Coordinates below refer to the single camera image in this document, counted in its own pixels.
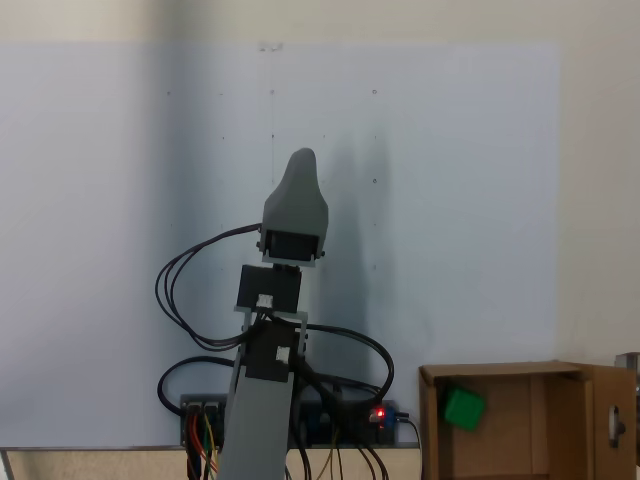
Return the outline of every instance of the white backdrop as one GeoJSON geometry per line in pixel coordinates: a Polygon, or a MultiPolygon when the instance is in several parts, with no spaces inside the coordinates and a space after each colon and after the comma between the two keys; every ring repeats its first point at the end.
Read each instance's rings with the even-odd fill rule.
{"type": "MultiPolygon", "coordinates": [[[[0,73],[0,447],[177,444],[156,382],[200,351],[156,306],[155,276],[260,221],[302,146],[330,224],[301,308],[389,349],[390,398],[417,414],[424,363],[553,356],[552,46],[16,44],[0,73]]],[[[238,332],[256,241],[185,271],[178,303],[196,330],[238,332]]],[[[309,357],[385,375],[323,334],[309,357]]],[[[229,374],[188,367],[169,396],[225,392],[229,374]]]]}

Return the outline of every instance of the red wire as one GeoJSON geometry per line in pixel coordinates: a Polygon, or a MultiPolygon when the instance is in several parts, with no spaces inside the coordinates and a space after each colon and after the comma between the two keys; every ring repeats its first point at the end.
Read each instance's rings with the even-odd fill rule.
{"type": "MultiPolygon", "coordinates": [[[[200,452],[200,455],[202,455],[204,457],[204,461],[207,461],[207,454],[204,451],[204,447],[202,446],[202,444],[200,443],[200,440],[198,439],[198,435],[196,435],[197,432],[197,421],[198,421],[198,416],[194,415],[193,416],[193,420],[191,422],[191,442],[193,443],[193,445],[196,447],[196,450],[198,450],[200,452]]],[[[213,461],[210,461],[209,464],[211,465],[211,469],[218,473],[218,468],[215,466],[215,464],[213,463],[213,461]]]]}
{"type": "MultiPolygon", "coordinates": [[[[184,424],[184,433],[185,433],[185,440],[188,440],[189,442],[191,442],[191,435],[190,435],[190,420],[191,417],[187,417],[185,424],[184,424]]],[[[192,478],[193,480],[196,480],[198,478],[198,475],[196,475],[196,471],[193,468],[193,463],[191,462],[191,457],[189,456],[189,452],[187,451],[187,467],[189,468],[189,472],[191,472],[190,475],[187,475],[189,478],[192,478]]]]}

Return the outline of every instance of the yellow wire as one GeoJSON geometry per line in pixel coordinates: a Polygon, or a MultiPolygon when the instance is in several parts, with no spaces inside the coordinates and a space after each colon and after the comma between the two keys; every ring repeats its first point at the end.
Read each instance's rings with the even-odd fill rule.
{"type": "Polygon", "coordinates": [[[322,467],[322,470],[320,470],[320,475],[316,477],[316,480],[320,480],[320,477],[322,477],[322,474],[324,473],[324,471],[327,469],[327,466],[329,465],[329,461],[333,457],[333,449],[335,448],[336,441],[338,440],[338,433],[340,433],[340,430],[336,430],[336,433],[334,433],[333,435],[333,439],[331,440],[331,450],[329,450],[329,455],[327,456],[327,460],[324,462],[324,467],[322,467]]]}
{"type": "Polygon", "coordinates": [[[209,438],[211,439],[211,449],[213,451],[214,458],[213,463],[215,464],[216,468],[218,468],[218,450],[216,450],[216,443],[213,440],[213,431],[211,430],[211,424],[209,423],[209,419],[206,415],[204,416],[204,422],[207,424],[207,430],[209,430],[209,438]]]}

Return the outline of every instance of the cable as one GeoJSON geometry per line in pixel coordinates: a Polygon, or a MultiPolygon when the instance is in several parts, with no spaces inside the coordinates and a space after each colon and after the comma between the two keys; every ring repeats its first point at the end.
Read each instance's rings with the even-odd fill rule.
{"type": "Polygon", "coordinates": [[[199,475],[196,474],[196,470],[195,467],[193,465],[193,449],[191,446],[191,430],[190,430],[190,421],[191,421],[191,416],[187,416],[185,423],[184,423],[184,445],[185,445],[185,450],[187,452],[187,477],[189,478],[189,480],[198,480],[199,479],[199,475]]]}
{"type": "Polygon", "coordinates": [[[380,387],[376,385],[370,385],[359,380],[352,380],[350,378],[339,377],[337,375],[327,375],[324,373],[318,373],[318,378],[322,383],[328,383],[334,387],[353,388],[355,390],[362,390],[372,395],[376,395],[380,391],[380,387]]]}
{"type": "MultiPolygon", "coordinates": [[[[197,422],[198,422],[198,416],[194,415],[191,420],[191,441],[193,442],[193,445],[195,446],[196,451],[200,454],[202,459],[206,462],[207,454],[205,453],[204,447],[202,446],[202,443],[200,443],[200,439],[198,438],[197,422]]],[[[218,467],[216,465],[211,465],[211,468],[213,469],[214,472],[218,473],[218,467]]]]}
{"type": "MultiPolygon", "coordinates": [[[[280,323],[282,325],[287,325],[287,326],[289,326],[291,328],[298,328],[300,326],[300,324],[298,324],[298,323],[289,322],[287,320],[283,320],[282,318],[275,317],[275,316],[270,315],[270,314],[268,314],[268,317],[273,322],[280,323]]],[[[383,358],[383,360],[387,364],[387,368],[388,368],[387,379],[385,380],[384,384],[377,391],[377,393],[375,395],[373,395],[371,398],[366,399],[366,400],[362,400],[362,401],[359,401],[359,402],[355,402],[355,403],[353,403],[351,405],[350,408],[352,408],[352,409],[370,409],[370,408],[373,408],[373,407],[379,405],[382,402],[382,399],[384,398],[384,396],[389,391],[389,388],[391,388],[391,384],[393,383],[394,365],[393,365],[393,359],[391,358],[391,355],[389,354],[389,352],[380,343],[376,342],[372,338],[367,337],[366,335],[358,333],[358,332],[356,332],[354,330],[349,330],[348,328],[332,327],[332,326],[327,326],[327,325],[317,325],[317,324],[313,324],[313,323],[307,323],[307,330],[317,330],[317,331],[320,331],[320,332],[331,333],[331,334],[334,334],[334,335],[339,335],[339,336],[342,336],[342,337],[351,338],[352,340],[356,340],[357,342],[360,342],[360,343],[362,343],[364,345],[367,345],[368,347],[371,347],[373,350],[375,350],[383,358]]],[[[305,375],[313,376],[314,379],[316,380],[316,384],[319,385],[320,388],[322,388],[329,396],[333,396],[328,390],[326,390],[324,387],[322,387],[321,380],[318,377],[318,374],[313,372],[313,370],[311,370],[311,368],[308,367],[308,365],[306,364],[306,362],[304,362],[304,360],[299,361],[299,362],[294,362],[294,365],[297,365],[298,367],[303,368],[303,369],[305,369],[305,366],[306,366],[307,368],[306,368],[305,374],[303,375],[303,373],[300,372],[300,375],[307,381],[307,383],[309,383],[311,385],[311,382],[309,381],[309,378],[306,378],[305,375]]]]}
{"type": "Polygon", "coordinates": [[[187,323],[187,321],[180,315],[180,313],[178,311],[178,308],[177,308],[177,306],[175,304],[174,287],[175,287],[176,281],[177,281],[180,273],[184,269],[184,267],[187,265],[187,263],[189,263],[189,261],[198,252],[200,252],[203,248],[205,248],[205,247],[207,247],[209,245],[212,245],[213,243],[216,243],[217,241],[222,240],[223,238],[231,237],[231,236],[234,236],[234,235],[240,235],[240,234],[243,234],[243,233],[257,231],[257,230],[260,229],[260,227],[261,227],[260,223],[256,223],[256,224],[253,224],[253,225],[247,225],[246,227],[240,227],[240,228],[236,228],[236,229],[229,230],[227,232],[221,233],[220,235],[217,235],[217,236],[215,236],[215,237],[213,237],[213,238],[211,238],[209,240],[206,240],[206,241],[204,241],[202,243],[199,243],[198,245],[195,245],[195,246],[191,247],[190,249],[188,249],[185,252],[181,253],[180,255],[178,255],[177,257],[172,259],[169,263],[167,263],[162,268],[162,270],[160,270],[160,273],[158,274],[158,277],[156,278],[155,295],[156,295],[156,300],[158,302],[158,305],[160,305],[160,308],[162,309],[162,311],[173,322],[175,322],[178,326],[180,326],[182,329],[187,331],[189,333],[189,335],[191,336],[191,338],[193,338],[193,340],[201,348],[204,348],[204,349],[209,350],[209,351],[214,351],[214,352],[221,352],[221,351],[225,351],[225,350],[230,350],[232,348],[237,347],[240,343],[242,343],[246,339],[250,338],[252,335],[255,335],[256,332],[252,331],[253,330],[252,328],[249,328],[249,329],[247,329],[247,331],[241,333],[240,335],[237,335],[235,337],[226,338],[226,339],[212,339],[212,338],[207,338],[207,337],[204,337],[202,335],[197,334],[193,330],[193,328],[191,328],[191,326],[187,323]],[[178,268],[177,272],[173,276],[173,280],[171,282],[171,288],[169,289],[169,278],[170,278],[171,271],[180,262],[180,260],[182,260],[186,256],[188,256],[188,257],[180,265],[180,267],[178,268]],[[165,296],[165,301],[167,303],[168,308],[167,308],[167,306],[164,305],[164,303],[160,299],[160,294],[159,294],[159,290],[158,290],[158,287],[160,285],[160,281],[162,280],[163,275],[164,275],[164,296],[165,296]]]}
{"type": "Polygon", "coordinates": [[[309,463],[309,457],[307,456],[307,451],[304,449],[302,445],[302,441],[300,440],[300,434],[296,430],[293,425],[293,419],[289,418],[289,429],[291,431],[291,435],[293,436],[293,440],[298,447],[298,451],[300,452],[300,458],[302,460],[302,467],[304,470],[304,478],[305,480],[313,480],[311,476],[311,464],[309,463]]]}
{"type": "Polygon", "coordinates": [[[336,447],[336,452],[338,452],[338,465],[340,466],[340,480],[344,480],[342,476],[342,455],[340,455],[340,449],[336,447]]]}
{"type": "Polygon", "coordinates": [[[371,460],[369,460],[369,457],[367,457],[367,454],[364,453],[364,451],[360,447],[356,447],[356,448],[358,449],[360,454],[364,457],[365,461],[367,462],[367,465],[369,465],[369,470],[371,470],[371,476],[373,477],[373,480],[376,480],[376,471],[374,470],[373,465],[371,464],[371,460]]]}
{"type": "Polygon", "coordinates": [[[400,417],[396,419],[397,422],[399,423],[408,423],[409,425],[411,425],[413,427],[413,430],[416,432],[416,438],[418,439],[418,448],[420,449],[420,478],[422,478],[423,476],[423,464],[422,464],[422,459],[423,459],[423,452],[422,452],[422,439],[420,438],[420,432],[418,430],[418,427],[416,426],[416,424],[407,417],[400,417]]]}
{"type": "Polygon", "coordinates": [[[340,434],[340,430],[336,430],[336,433],[333,435],[333,441],[331,442],[331,454],[329,455],[329,474],[331,476],[331,480],[333,480],[333,451],[336,448],[336,442],[338,441],[338,435],[340,434]]]}
{"type": "Polygon", "coordinates": [[[166,395],[164,394],[164,381],[167,378],[167,376],[173,372],[176,368],[182,367],[183,365],[188,365],[189,363],[215,363],[216,365],[222,365],[225,367],[233,367],[233,360],[229,360],[228,358],[220,358],[220,357],[208,357],[208,356],[198,356],[198,357],[191,357],[191,358],[187,358],[185,360],[181,360],[180,362],[176,363],[175,365],[173,365],[172,367],[169,368],[169,370],[167,370],[166,372],[164,372],[162,374],[162,377],[160,377],[160,381],[158,381],[158,398],[160,399],[160,402],[162,403],[162,405],[165,406],[165,408],[167,410],[169,410],[171,413],[174,413],[180,417],[184,417],[186,416],[186,411],[180,409],[177,405],[174,405],[173,403],[171,403],[166,395]]]}
{"type": "Polygon", "coordinates": [[[324,462],[324,467],[320,470],[320,474],[316,477],[316,480],[320,480],[320,477],[322,477],[327,466],[331,463],[331,459],[333,458],[333,448],[335,447],[336,440],[338,439],[338,432],[340,432],[340,430],[336,430],[336,433],[333,435],[333,439],[331,440],[331,450],[329,450],[329,455],[327,456],[327,460],[324,462]]]}
{"type": "Polygon", "coordinates": [[[209,442],[207,441],[207,433],[205,431],[204,434],[204,443],[203,443],[203,447],[204,447],[204,453],[205,453],[205,459],[204,459],[204,475],[203,475],[203,480],[208,480],[209,479],[209,473],[211,472],[211,449],[209,448],[209,442]]]}
{"type": "Polygon", "coordinates": [[[213,439],[213,430],[211,429],[211,424],[209,423],[206,412],[204,414],[204,423],[207,425],[207,430],[209,431],[209,438],[211,439],[211,449],[215,458],[215,464],[216,466],[218,466],[218,451],[216,450],[216,442],[213,439]]]}
{"type": "MultiPolygon", "coordinates": [[[[380,467],[380,471],[382,472],[382,480],[387,480],[389,478],[389,473],[384,465],[384,462],[380,458],[380,456],[367,444],[367,442],[355,431],[353,430],[347,418],[352,412],[352,410],[345,408],[343,403],[339,401],[336,396],[329,392],[322,383],[318,380],[317,374],[313,371],[313,369],[307,364],[304,358],[298,357],[296,355],[292,355],[290,358],[291,365],[294,370],[297,372],[300,377],[302,377],[311,387],[313,387],[319,394],[322,404],[329,414],[329,416],[334,420],[334,422],[338,425],[338,427],[342,428],[345,434],[352,438],[353,443],[355,445],[362,445],[367,449],[367,451],[371,454],[371,456],[375,459],[378,466],[380,467]]],[[[365,400],[363,402],[358,402],[358,406],[367,405],[371,400],[365,400]]]]}

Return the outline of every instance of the black cable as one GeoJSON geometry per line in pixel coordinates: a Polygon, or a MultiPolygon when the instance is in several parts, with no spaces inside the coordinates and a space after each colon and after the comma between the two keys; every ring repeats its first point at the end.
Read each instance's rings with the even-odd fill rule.
{"type": "Polygon", "coordinates": [[[160,377],[160,381],[158,382],[158,398],[160,399],[160,402],[162,403],[162,405],[165,406],[165,408],[167,410],[169,410],[171,413],[175,413],[176,415],[179,415],[181,417],[186,416],[186,411],[182,410],[177,405],[174,405],[173,403],[171,403],[167,399],[166,395],[164,394],[163,387],[164,387],[165,379],[167,378],[167,376],[171,372],[173,372],[176,368],[181,367],[183,365],[187,365],[189,363],[215,363],[216,365],[222,365],[222,366],[225,366],[225,367],[233,367],[233,360],[229,360],[228,358],[199,356],[199,357],[191,357],[191,358],[187,358],[185,360],[181,360],[180,362],[178,362],[175,365],[173,365],[172,367],[170,367],[169,370],[164,372],[162,374],[162,377],[160,377]]]}
{"type": "Polygon", "coordinates": [[[329,450],[329,476],[331,477],[331,480],[333,480],[333,448],[338,447],[337,432],[338,430],[336,430],[335,424],[331,424],[331,450],[329,450]]]}
{"type": "Polygon", "coordinates": [[[6,450],[0,450],[0,457],[2,458],[2,466],[4,467],[7,480],[15,480],[13,475],[13,469],[11,468],[11,460],[9,460],[9,454],[6,450]]]}
{"type": "Polygon", "coordinates": [[[376,480],[376,471],[373,468],[373,465],[371,464],[371,460],[369,460],[369,457],[367,457],[367,454],[364,453],[364,451],[360,448],[360,447],[356,447],[358,449],[358,451],[360,452],[360,454],[364,457],[364,459],[367,462],[367,465],[369,465],[369,470],[371,470],[371,476],[373,477],[373,480],[376,480]]]}
{"type": "Polygon", "coordinates": [[[313,480],[313,477],[311,476],[311,464],[309,463],[309,457],[307,456],[307,451],[305,450],[304,445],[302,445],[300,434],[293,424],[293,419],[289,419],[289,430],[291,431],[293,440],[296,443],[296,447],[298,447],[298,451],[300,452],[302,468],[304,470],[304,478],[305,480],[313,480]]]}
{"type": "MultiPolygon", "coordinates": [[[[280,323],[280,324],[283,324],[283,325],[288,325],[288,326],[290,326],[292,328],[298,328],[300,326],[298,323],[289,322],[287,320],[283,320],[282,318],[275,317],[273,315],[268,315],[268,317],[273,322],[280,323]]],[[[351,408],[353,408],[353,409],[370,409],[370,408],[378,406],[382,402],[382,399],[387,394],[387,392],[389,391],[389,388],[391,388],[391,384],[393,383],[394,365],[393,365],[393,359],[391,358],[391,355],[389,354],[389,352],[380,343],[378,343],[377,341],[373,340],[372,338],[367,337],[366,335],[358,333],[358,332],[356,332],[354,330],[349,330],[348,328],[331,327],[331,326],[327,326],[327,325],[317,325],[317,324],[313,324],[313,323],[307,323],[307,327],[306,328],[307,328],[307,330],[317,330],[317,331],[320,331],[320,332],[331,333],[331,334],[334,334],[334,335],[339,335],[339,336],[342,336],[342,337],[351,338],[353,340],[356,340],[357,342],[360,342],[360,343],[363,343],[364,345],[367,345],[368,347],[371,347],[373,350],[375,350],[383,358],[383,360],[387,364],[387,368],[388,368],[387,379],[385,380],[384,384],[378,390],[378,392],[375,395],[373,395],[371,398],[369,398],[367,400],[362,400],[362,401],[359,401],[359,402],[354,402],[352,404],[351,408]]],[[[294,363],[294,364],[296,364],[298,367],[304,367],[305,365],[308,367],[308,365],[306,364],[306,362],[304,362],[304,360],[302,362],[297,362],[297,363],[294,363]]],[[[309,376],[313,376],[315,379],[318,380],[318,382],[320,382],[320,380],[317,377],[318,374],[313,372],[313,370],[311,370],[310,367],[308,368],[308,371],[306,372],[306,374],[309,375],[309,376]]],[[[309,379],[306,378],[306,377],[305,377],[305,381],[307,381],[307,383],[311,384],[311,382],[309,382],[309,379]]],[[[320,384],[320,387],[329,396],[332,396],[332,394],[328,390],[326,390],[324,387],[322,387],[321,384],[320,384]]]]}
{"type": "MultiPolygon", "coordinates": [[[[378,466],[380,467],[380,471],[382,472],[382,479],[388,479],[389,474],[382,459],[355,430],[350,428],[348,417],[352,413],[352,410],[345,408],[344,404],[339,401],[332,392],[327,390],[322,385],[322,383],[318,379],[318,375],[307,364],[304,358],[292,355],[290,360],[291,366],[294,368],[297,374],[320,394],[320,399],[324,408],[326,409],[329,416],[338,425],[338,427],[340,427],[341,431],[343,431],[348,437],[351,437],[355,445],[362,445],[367,449],[369,453],[371,453],[371,456],[373,456],[373,458],[378,463],[378,466]]],[[[368,405],[368,402],[370,402],[370,400],[358,402],[357,405],[368,405]]]]}
{"type": "Polygon", "coordinates": [[[413,427],[413,431],[416,433],[416,439],[418,440],[418,448],[420,449],[420,478],[422,478],[423,474],[424,474],[424,472],[423,472],[423,470],[424,470],[424,464],[423,464],[424,453],[422,451],[422,439],[420,438],[420,432],[418,431],[418,427],[409,418],[409,414],[405,414],[403,412],[396,413],[396,421],[398,423],[407,423],[407,424],[411,425],[413,427]]]}
{"type": "Polygon", "coordinates": [[[352,388],[355,390],[362,390],[364,392],[376,395],[380,391],[380,387],[376,385],[370,385],[359,380],[352,380],[350,378],[339,377],[337,375],[327,375],[324,373],[318,373],[318,378],[322,383],[328,383],[334,387],[352,388]]]}
{"type": "Polygon", "coordinates": [[[338,465],[340,466],[340,480],[344,480],[342,476],[342,456],[340,455],[340,449],[336,447],[336,451],[338,452],[338,465]]]}
{"type": "Polygon", "coordinates": [[[226,338],[226,339],[212,339],[212,338],[207,338],[204,337],[202,335],[199,335],[198,333],[196,333],[193,328],[191,328],[191,326],[189,325],[189,323],[187,323],[187,321],[180,315],[176,304],[175,304],[175,299],[173,298],[173,292],[174,292],[174,287],[175,287],[175,282],[179,276],[179,274],[182,272],[182,269],[185,267],[185,265],[203,248],[219,241],[222,240],[223,238],[227,238],[227,237],[231,237],[234,235],[240,235],[242,233],[248,233],[248,232],[253,232],[256,230],[259,230],[261,227],[261,224],[256,223],[253,225],[247,225],[246,227],[240,227],[240,228],[236,228],[233,230],[229,230],[227,232],[221,233],[220,235],[217,235],[209,240],[206,240],[202,243],[199,243],[198,245],[195,245],[193,247],[191,247],[190,249],[186,250],[185,252],[181,253],[180,255],[178,255],[177,257],[175,257],[174,259],[172,259],[169,263],[167,263],[162,270],[160,271],[160,273],[158,274],[158,277],[156,278],[156,283],[155,283],[155,295],[156,295],[156,300],[158,302],[158,305],[160,305],[160,308],[162,309],[162,311],[173,321],[175,322],[178,326],[180,326],[182,329],[186,330],[189,335],[191,336],[191,338],[193,338],[193,340],[202,348],[205,348],[206,350],[209,351],[225,351],[225,350],[230,350],[232,348],[237,347],[240,343],[246,341],[246,339],[250,338],[252,335],[255,335],[256,332],[253,331],[252,328],[247,329],[246,332],[243,332],[240,335],[237,335],[235,337],[230,337],[230,338],[226,338]],[[169,283],[169,277],[170,277],[170,273],[171,270],[173,270],[173,268],[180,262],[180,260],[182,258],[184,258],[185,256],[187,256],[187,259],[182,263],[182,265],[178,268],[178,271],[176,272],[176,274],[173,277],[173,281],[171,283],[171,289],[169,289],[168,283],[169,283]],[[162,302],[162,300],[160,299],[160,294],[159,294],[159,285],[160,285],[160,281],[162,279],[162,276],[165,276],[164,278],[164,294],[165,294],[165,301],[167,302],[168,308],[171,310],[171,312],[169,312],[169,310],[167,309],[167,307],[165,307],[164,303],[162,302]],[[210,348],[210,347],[206,347],[203,345],[207,344],[210,345],[211,347],[216,347],[216,348],[210,348]]]}

